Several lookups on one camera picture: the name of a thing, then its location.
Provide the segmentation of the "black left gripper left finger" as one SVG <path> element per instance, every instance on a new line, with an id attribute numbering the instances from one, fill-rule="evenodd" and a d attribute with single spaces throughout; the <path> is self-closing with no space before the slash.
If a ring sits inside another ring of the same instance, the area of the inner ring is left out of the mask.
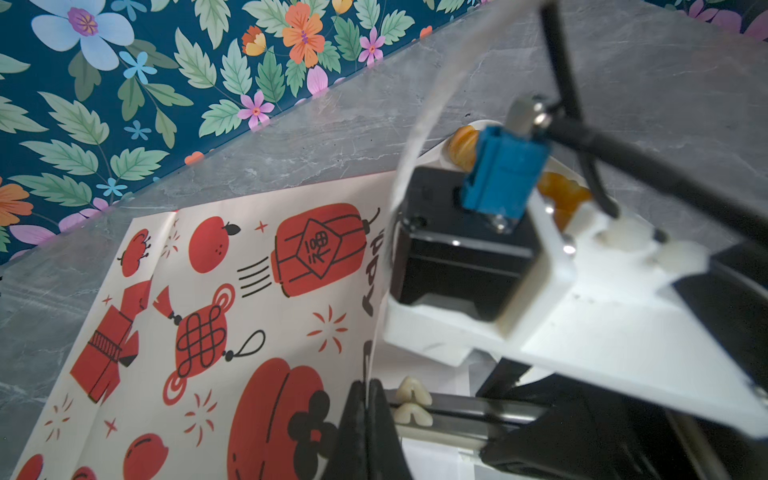
<path id="1" fill-rule="evenodd" d="M 366 479 L 365 384 L 350 386 L 339 423 L 335 446 L 323 472 L 323 480 Z"/>

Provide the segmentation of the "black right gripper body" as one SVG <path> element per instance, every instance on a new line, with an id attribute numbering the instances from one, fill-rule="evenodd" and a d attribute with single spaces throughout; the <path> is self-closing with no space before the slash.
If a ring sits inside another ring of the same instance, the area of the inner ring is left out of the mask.
<path id="1" fill-rule="evenodd" d="M 767 399 L 767 252 L 748 242 L 716 253 L 707 273 L 675 290 Z M 519 384 L 524 365 L 502 360 L 480 398 L 545 407 L 492 440 L 482 461 L 536 479 L 764 479 L 767 442 L 724 425 L 558 374 Z"/>

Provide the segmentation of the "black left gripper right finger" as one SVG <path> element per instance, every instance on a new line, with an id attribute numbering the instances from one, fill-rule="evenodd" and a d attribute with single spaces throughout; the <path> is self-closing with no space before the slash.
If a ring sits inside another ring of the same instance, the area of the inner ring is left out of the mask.
<path id="1" fill-rule="evenodd" d="M 365 427 L 368 478 L 411 480 L 391 408 L 378 379 L 369 382 Z"/>

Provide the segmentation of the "red white paper bag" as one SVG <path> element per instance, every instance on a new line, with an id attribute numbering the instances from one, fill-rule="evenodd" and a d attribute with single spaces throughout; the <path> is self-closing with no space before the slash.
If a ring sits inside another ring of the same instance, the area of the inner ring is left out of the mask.
<path id="1" fill-rule="evenodd" d="M 392 175 L 137 218 L 6 271 L 5 479 L 315 479 L 350 385 L 465 368 L 376 340 Z"/>

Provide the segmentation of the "striped long bread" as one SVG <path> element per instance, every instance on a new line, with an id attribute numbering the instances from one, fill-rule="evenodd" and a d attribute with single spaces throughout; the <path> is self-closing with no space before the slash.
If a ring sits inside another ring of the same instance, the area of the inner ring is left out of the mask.
<path id="1" fill-rule="evenodd" d="M 457 129 L 449 139 L 447 156 L 464 172 L 471 172 L 475 166 L 478 136 L 479 131 L 475 127 L 466 125 Z"/>

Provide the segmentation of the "orange triangular pastry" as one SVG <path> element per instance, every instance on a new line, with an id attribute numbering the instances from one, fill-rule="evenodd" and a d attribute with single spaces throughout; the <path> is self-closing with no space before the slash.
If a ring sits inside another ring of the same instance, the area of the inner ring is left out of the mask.
<path id="1" fill-rule="evenodd" d="M 592 200 L 591 191 L 559 173 L 544 172 L 537 189 L 553 202 L 553 218 L 560 231 L 564 231 L 580 206 Z"/>

